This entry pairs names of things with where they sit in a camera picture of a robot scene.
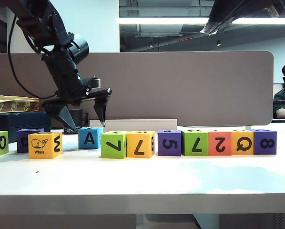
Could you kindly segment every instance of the gray partition board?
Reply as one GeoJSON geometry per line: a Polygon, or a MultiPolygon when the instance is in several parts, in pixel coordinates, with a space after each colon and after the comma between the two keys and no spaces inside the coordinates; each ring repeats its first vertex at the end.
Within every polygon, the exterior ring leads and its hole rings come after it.
{"type": "MultiPolygon", "coordinates": [[[[41,56],[12,54],[22,84],[39,96],[57,88],[41,56]]],[[[170,119],[178,125],[266,125],[273,110],[273,55],[267,51],[90,53],[82,78],[112,88],[107,119],[170,119]]],[[[0,94],[29,96],[0,54],[0,94]]],[[[81,104],[93,119],[93,101],[81,104]]]]}

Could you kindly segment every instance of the yellow block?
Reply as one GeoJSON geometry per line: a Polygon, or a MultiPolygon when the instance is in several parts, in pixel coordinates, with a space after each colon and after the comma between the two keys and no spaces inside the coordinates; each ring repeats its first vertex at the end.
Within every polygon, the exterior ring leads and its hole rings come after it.
{"type": "Polygon", "coordinates": [[[154,131],[128,132],[127,157],[152,157],[154,154],[154,134],[154,131]]]}
{"type": "Polygon", "coordinates": [[[254,132],[250,130],[232,131],[232,155],[254,154],[254,132]]]}
{"type": "Polygon", "coordinates": [[[62,153],[62,132],[39,132],[28,135],[29,158],[52,159],[62,153]]]}

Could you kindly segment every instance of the fluorescent light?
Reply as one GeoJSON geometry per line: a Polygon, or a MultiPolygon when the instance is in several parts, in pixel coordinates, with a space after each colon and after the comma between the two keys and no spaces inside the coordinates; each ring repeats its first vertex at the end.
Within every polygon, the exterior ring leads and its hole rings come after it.
{"type": "Polygon", "coordinates": [[[285,18],[239,18],[233,24],[246,25],[285,25],[285,18]]]}
{"type": "Polygon", "coordinates": [[[131,25],[205,25],[208,18],[119,18],[119,24],[131,25]]]}
{"type": "MultiPolygon", "coordinates": [[[[119,18],[119,24],[131,25],[205,25],[208,18],[119,18]]],[[[285,25],[285,18],[239,18],[233,24],[285,25]]]]}

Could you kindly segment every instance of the overhead robot arm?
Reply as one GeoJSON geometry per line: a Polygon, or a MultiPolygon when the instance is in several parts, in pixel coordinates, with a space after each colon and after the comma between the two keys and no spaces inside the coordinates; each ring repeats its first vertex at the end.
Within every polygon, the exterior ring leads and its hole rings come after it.
{"type": "Polygon", "coordinates": [[[77,64],[89,53],[87,42],[80,36],[67,33],[63,21],[49,0],[3,0],[18,18],[17,24],[36,53],[44,52],[41,60],[49,69],[58,88],[55,99],[45,101],[46,113],[75,130],[76,126],[67,104],[79,106],[82,101],[94,100],[94,109],[105,126],[105,112],[112,90],[100,88],[100,79],[82,79],[77,64]],[[45,47],[53,45],[48,51],[45,47]]]}
{"type": "Polygon", "coordinates": [[[215,0],[201,32],[208,35],[222,32],[234,20],[262,9],[267,9],[272,17],[279,17],[284,11],[280,0],[215,0]]]}

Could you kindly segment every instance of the black box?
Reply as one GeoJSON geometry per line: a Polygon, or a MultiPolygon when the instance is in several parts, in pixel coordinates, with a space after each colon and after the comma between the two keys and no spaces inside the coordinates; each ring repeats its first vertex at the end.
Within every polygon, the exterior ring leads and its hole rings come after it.
{"type": "Polygon", "coordinates": [[[51,118],[40,111],[0,113],[0,130],[8,130],[9,143],[17,140],[18,130],[35,128],[44,128],[44,132],[50,132],[51,118]]]}

